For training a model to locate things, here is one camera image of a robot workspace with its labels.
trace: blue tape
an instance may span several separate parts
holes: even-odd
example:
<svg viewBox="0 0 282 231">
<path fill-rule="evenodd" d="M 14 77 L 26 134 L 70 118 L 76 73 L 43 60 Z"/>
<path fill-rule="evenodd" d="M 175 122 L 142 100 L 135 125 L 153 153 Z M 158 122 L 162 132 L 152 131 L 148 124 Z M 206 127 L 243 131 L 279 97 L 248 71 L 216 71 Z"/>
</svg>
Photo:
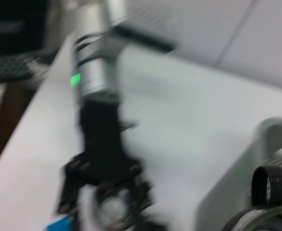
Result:
<svg viewBox="0 0 282 231">
<path fill-rule="evenodd" d="M 46 231 L 72 231 L 72 218 L 64 217 L 63 219 L 47 226 Z"/>
</svg>

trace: white desk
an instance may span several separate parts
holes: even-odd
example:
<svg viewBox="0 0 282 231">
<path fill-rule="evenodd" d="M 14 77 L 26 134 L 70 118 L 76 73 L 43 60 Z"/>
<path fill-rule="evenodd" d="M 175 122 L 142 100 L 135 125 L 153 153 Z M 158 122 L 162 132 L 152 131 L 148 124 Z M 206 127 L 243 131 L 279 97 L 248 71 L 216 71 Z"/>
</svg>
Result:
<svg viewBox="0 0 282 231">
<path fill-rule="evenodd" d="M 60 168 L 82 150 L 69 47 L 66 41 L 0 158 L 0 231 L 41 231 L 53 221 Z M 154 184 L 150 210 L 167 211 L 191 231 L 199 202 L 256 125 L 282 116 L 282 90 L 135 47 L 123 54 L 120 77 L 122 116 L 140 122 L 124 143 Z M 92 190 L 82 192 L 85 212 Z M 91 221 L 86 227 L 98 231 Z"/>
</svg>

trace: green led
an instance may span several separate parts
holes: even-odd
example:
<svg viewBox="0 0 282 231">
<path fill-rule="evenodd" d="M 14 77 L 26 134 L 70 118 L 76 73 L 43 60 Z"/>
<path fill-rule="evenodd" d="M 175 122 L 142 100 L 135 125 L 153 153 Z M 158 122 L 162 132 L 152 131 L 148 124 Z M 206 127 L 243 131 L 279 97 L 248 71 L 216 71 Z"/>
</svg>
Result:
<svg viewBox="0 0 282 231">
<path fill-rule="evenodd" d="M 70 80 L 70 85 L 73 87 L 77 84 L 79 84 L 81 82 L 81 75 L 80 73 L 79 74 L 76 74 L 75 76 L 73 76 Z"/>
</svg>

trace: black strap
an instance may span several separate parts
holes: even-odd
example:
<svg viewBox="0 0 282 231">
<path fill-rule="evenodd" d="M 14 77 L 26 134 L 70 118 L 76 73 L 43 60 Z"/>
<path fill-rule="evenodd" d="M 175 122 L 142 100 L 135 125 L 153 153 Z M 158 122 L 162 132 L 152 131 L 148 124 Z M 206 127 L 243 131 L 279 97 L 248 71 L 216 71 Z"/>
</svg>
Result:
<svg viewBox="0 0 282 231">
<path fill-rule="evenodd" d="M 267 201 L 267 181 L 270 181 L 270 198 Z M 252 178 L 252 206 L 282 206 L 282 168 L 258 167 Z"/>
</svg>

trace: white table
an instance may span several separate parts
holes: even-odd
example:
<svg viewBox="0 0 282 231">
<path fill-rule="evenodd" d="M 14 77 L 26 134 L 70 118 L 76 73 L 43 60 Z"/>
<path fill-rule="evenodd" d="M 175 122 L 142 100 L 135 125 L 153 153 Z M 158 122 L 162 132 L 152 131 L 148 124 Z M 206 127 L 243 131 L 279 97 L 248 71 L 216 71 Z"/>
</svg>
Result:
<svg viewBox="0 0 282 231">
<path fill-rule="evenodd" d="M 60 168 L 82 150 L 72 63 L 68 40 L 0 157 L 0 231 L 41 231 L 56 219 Z M 137 47 L 124 52 L 119 69 L 122 117 L 140 122 L 123 139 L 154 184 L 150 210 L 167 211 L 191 231 L 201 199 L 256 125 L 282 116 L 282 90 Z M 92 192 L 82 191 L 83 217 Z M 86 230 L 99 230 L 87 220 Z"/>
</svg>

